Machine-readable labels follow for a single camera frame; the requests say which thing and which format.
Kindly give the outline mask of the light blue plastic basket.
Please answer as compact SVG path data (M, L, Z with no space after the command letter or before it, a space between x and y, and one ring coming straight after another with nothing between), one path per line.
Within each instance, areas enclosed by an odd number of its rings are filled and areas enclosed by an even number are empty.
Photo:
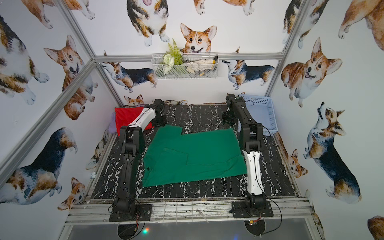
M247 110L252 118L264 126L263 135L273 137L278 131L273 101L269 97L240 94L245 100Z

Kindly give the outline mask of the green t-shirt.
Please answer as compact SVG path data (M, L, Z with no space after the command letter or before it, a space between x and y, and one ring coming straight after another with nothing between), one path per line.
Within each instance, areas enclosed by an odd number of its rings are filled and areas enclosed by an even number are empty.
M246 163L233 130L183 134L158 129L143 158L143 187L245 175Z

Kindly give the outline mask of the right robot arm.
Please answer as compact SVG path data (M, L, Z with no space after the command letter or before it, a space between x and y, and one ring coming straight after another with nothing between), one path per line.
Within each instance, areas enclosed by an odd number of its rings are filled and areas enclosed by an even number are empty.
M264 126L253 119L244 98L227 94L226 103L228 109L223 113L222 122L229 125L240 123L238 142L245 157L248 177L245 211L249 215L253 215L257 210L267 206L267 197L261 184L262 172L260 169Z

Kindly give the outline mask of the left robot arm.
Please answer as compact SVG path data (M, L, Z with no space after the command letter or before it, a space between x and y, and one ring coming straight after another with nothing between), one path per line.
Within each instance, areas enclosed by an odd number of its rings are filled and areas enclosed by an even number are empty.
M140 213L144 207L136 204L137 170L145 150L145 129L148 126L160 127L166 124L166 117L162 115L164 106L164 101L156 99L144 107L116 109L123 168L119 176L117 195L112 203L111 222L119 219L130 221L146 216L145 213Z

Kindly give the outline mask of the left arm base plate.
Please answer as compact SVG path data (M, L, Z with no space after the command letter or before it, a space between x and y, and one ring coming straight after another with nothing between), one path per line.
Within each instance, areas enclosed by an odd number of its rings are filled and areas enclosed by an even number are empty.
M134 222L149 221L151 219L153 205L135 203L129 206L127 211L121 211L112 207L109 222Z

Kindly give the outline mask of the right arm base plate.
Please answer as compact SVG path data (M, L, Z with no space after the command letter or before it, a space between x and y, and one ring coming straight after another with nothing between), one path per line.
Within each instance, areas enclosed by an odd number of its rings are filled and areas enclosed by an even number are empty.
M274 213L271 207L270 202L267 201L267 204L263 207L249 207L249 204L246 202L232 202L231 209L229 213L233 215L235 219L241 218L269 218L273 217Z

